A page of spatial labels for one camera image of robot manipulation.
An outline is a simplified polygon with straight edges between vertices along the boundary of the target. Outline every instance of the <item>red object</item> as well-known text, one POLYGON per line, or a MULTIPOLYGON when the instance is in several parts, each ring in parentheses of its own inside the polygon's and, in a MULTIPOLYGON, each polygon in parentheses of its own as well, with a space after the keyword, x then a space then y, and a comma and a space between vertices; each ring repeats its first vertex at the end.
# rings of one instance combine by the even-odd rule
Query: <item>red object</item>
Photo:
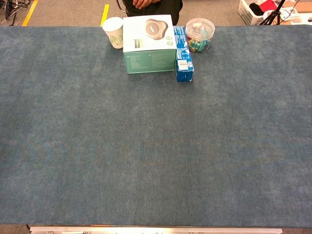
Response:
POLYGON ((260 5, 260 8, 263 12, 277 9, 277 5, 272 0, 266 0, 264 3, 260 5))

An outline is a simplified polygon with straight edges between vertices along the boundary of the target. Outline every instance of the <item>white paper cup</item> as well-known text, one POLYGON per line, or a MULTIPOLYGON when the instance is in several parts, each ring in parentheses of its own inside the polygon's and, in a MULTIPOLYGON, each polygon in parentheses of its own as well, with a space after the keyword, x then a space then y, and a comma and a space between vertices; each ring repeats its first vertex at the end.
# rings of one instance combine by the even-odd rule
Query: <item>white paper cup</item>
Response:
POLYGON ((122 18, 111 17, 108 18, 102 26, 112 46, 116 49, 121 49, 123 47, 122 25, 122 18))

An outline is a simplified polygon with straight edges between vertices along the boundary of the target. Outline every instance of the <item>person's hand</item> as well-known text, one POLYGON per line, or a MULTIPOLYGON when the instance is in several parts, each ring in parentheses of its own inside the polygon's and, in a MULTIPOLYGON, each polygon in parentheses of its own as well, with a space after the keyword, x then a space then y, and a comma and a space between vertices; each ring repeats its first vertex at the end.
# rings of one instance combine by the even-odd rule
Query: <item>person's hand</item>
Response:
POLYGON ((133 0, 133 6, 141 10, 142 8, 147 7, 153 1, 154 0, 133 0))

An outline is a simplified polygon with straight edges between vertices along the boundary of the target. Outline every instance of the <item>product box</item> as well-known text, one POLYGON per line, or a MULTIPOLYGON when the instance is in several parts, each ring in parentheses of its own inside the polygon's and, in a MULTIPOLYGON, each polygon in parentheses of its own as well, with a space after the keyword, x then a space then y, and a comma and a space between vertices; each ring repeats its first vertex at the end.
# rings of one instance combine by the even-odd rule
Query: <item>product box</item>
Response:
POLYGON ((175 66, 176 80, 178 82, 192 81, 194 67, 189 46, 187 44, 185 27, 175 26, 174 30, 177 46, 175 66))
POLYGON ((298 13, 312 13, 312 1, 286 2, 283 7, 295 7, 298 13))
POLYGON ((124 18, 123 54, 127 73, 173 71, 176 41, 171 15, 124 18))

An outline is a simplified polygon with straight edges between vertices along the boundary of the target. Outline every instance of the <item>blue cardboard box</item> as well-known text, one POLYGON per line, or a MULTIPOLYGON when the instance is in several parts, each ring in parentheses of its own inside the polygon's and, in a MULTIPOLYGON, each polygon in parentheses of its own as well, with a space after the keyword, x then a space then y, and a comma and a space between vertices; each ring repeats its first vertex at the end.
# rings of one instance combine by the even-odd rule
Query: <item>blue cardboard box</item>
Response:
POLYGON ((175 74, 178 82, 192 81, 194 72, 192 57, 187 44, 185 26, 174 26, 176 41, 175 74))

